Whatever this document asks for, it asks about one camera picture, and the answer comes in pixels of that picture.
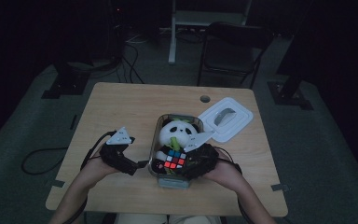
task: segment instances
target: tripod base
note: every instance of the tripod base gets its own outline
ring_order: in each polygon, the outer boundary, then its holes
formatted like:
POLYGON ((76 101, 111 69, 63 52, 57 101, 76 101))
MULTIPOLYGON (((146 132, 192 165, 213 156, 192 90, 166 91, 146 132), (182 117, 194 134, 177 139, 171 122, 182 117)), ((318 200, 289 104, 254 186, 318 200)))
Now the tripod base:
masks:
POLYGON ((310 101, 306 100, 298 89, 292 96, 282 92, 284 84, 281 82, 268 82, 268 88, 276 105, 299 105, 303 110, 313 110, 310 101))
POLYGON ((90 73, 69 70, 57 75, 50 90, 45 91, 42 99, 59 99, 61 95, 82 95, 89 80, 90 73))

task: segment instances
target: leg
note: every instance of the leg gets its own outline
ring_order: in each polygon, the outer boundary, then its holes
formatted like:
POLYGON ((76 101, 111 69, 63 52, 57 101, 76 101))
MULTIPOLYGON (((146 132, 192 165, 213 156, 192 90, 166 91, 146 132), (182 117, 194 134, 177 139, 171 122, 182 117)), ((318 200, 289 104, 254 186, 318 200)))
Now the leg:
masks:
POLYGON ((170 224, 221 224, 220 217, 170 216, 170 224))
POLYGON ((167 215, 119 213, 117 214, 115 224, 163 224, 167 222, 167 215))

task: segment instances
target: white lid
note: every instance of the white lid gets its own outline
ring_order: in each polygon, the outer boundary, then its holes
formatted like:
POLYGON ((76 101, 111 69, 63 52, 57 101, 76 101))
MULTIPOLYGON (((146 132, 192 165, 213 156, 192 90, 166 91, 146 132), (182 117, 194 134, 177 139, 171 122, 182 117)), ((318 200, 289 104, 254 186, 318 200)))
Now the white lid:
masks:
POLYGON ((214 132, 212 138, 225 143, 253 119, 253 113, 233 98, 226 97, 205 110, 199 119, 205 132, 214 132))

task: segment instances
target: hole in table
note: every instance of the hole in table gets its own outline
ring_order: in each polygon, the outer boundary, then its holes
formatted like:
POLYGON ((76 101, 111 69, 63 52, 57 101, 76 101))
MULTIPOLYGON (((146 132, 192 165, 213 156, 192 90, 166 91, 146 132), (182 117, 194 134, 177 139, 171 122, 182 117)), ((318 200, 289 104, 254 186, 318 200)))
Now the hole in table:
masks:
POLYGON ((211 101, 211 97, 207 96, 207 95, 201 95, 200 100, 203 103, 209 103, 211 101))

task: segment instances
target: dark background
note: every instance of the dark background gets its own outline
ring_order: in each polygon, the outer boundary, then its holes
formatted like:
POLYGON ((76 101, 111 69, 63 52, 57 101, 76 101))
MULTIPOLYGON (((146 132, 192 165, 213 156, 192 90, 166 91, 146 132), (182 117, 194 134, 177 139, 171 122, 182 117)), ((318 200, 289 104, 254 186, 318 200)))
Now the dark background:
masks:
MULTIPOLYGON (((220 2, 178 0, 179 7, 195 10, 222 8, 220 2)), ((238 4, 225 1, 224 10, 235 11, 238 4)), ((0 0, 0 128, 48 65, 114 55, 115 39, 109 46, 101 43, 115 24, 128 24, 157 43, 158 28, 171 25, 170 1, 112 1, 110 6, 0 0)), ((358 1, 254 0, 248 24, 294 36, 278 73, 317 86, 358 160, 358 1)))

